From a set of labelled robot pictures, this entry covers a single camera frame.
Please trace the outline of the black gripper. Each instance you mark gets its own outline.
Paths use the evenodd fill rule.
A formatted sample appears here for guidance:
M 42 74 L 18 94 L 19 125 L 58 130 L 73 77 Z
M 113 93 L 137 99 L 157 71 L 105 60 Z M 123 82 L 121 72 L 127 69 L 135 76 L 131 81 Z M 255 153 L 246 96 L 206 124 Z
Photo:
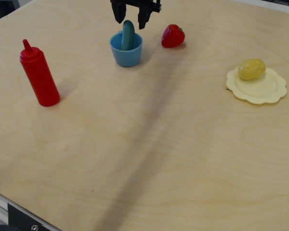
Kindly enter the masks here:
M 119 24 L 123 22 L 126 16 L 126 4 L 138 7 L 139 29 L 145 28 L 152 12 L 160 12 L 161 10 L 161 3 L 159 0 L 111 0 L 110 2 L 115 20 Z

